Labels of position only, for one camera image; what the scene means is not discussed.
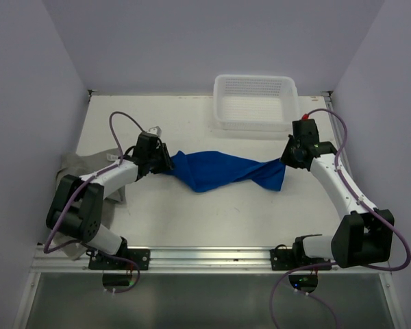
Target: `white table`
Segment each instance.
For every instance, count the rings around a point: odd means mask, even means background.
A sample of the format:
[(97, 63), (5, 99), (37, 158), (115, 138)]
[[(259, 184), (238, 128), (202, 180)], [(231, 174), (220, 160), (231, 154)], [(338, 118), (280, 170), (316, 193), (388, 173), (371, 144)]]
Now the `white table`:
[[(300, 97), (299, 103), (302, 113), (325, 107), (322, 97)], [(114, 148), (108, 117), (120, 110), (145, 130), (159, 125), (170, 155), (217, 150), (258, 161), (281, 156), (286, 135), (220, 130), (212, 109), (211, 96), (94, 96), (77, 153)], [(336, 144), (328, 115), (313, 118), (321, 140)], [(136, 143), (138, 129), (128, 119), (115, 117), (114, 127), (124, 150)], [(307, 171), (290, 168), (280, 192), (245, 181), (194, 193), (174, 177), (149, 174), (127, 185), (126, 195), (127, 205), (117, 206), (111, 230), (138, 246), (290, 245), (296, 236), (332, 235), (340, 221), (318, 181)]]

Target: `gray wall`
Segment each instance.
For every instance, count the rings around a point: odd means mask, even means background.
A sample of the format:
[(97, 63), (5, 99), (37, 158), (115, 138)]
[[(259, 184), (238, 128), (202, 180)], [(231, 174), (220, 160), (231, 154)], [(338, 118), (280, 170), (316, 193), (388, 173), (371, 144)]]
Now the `gray wall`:
[(333, 90), (383, 0), (43, 0), (86, 86), (211, 93), (222, 73)]
[(38, 0), (0, 0), (0, 328), (12, 325), (86, 89)]
[[(386, 0), (334, 92), (356, 180), (411, 246), (411, 0)], [(395, 239), (392, 265), (405, 253)], [(393, 274), (411, 328), (411, 265)]]

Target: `blue fabric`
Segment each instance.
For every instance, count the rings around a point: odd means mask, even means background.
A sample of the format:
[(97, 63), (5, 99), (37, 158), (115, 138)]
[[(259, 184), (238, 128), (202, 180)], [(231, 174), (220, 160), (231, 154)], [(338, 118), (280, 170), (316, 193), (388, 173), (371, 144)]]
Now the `blue fabric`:
[(217, 151), (192, 154), (178, 151), (172, 161), (175, 169), (165, 174), (177, 177), (195, 192), (243, 180), (253, 180), (263, 188), (280, 191), (285, 175), (285, 165), (280, 159), (257, 162)]

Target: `white basket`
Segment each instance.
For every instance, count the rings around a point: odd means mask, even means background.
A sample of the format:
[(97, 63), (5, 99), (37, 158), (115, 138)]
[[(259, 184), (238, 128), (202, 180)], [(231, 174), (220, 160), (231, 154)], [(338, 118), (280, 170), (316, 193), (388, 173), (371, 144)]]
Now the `white basket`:
[(214, 81), (214, 118), (224, 130), (287, 132), (300, 119), (290, 77), (219, 75)]

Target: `gray floor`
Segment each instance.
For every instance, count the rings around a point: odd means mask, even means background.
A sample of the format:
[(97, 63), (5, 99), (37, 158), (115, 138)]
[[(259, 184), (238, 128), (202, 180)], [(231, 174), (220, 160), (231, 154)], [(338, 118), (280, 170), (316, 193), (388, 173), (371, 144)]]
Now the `gray floor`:
[[(43, 274), (29, 329), (274, 328), (269, 293), (277, 275), (144, 275), (128, 293), (104, 294), (101, 274)], [(314, 292), (330, 304), (341, 328), (393, 328), (377, 274), (321, 275)], [(278, 288), (281, 328), (334, 328), (329, 311)]]

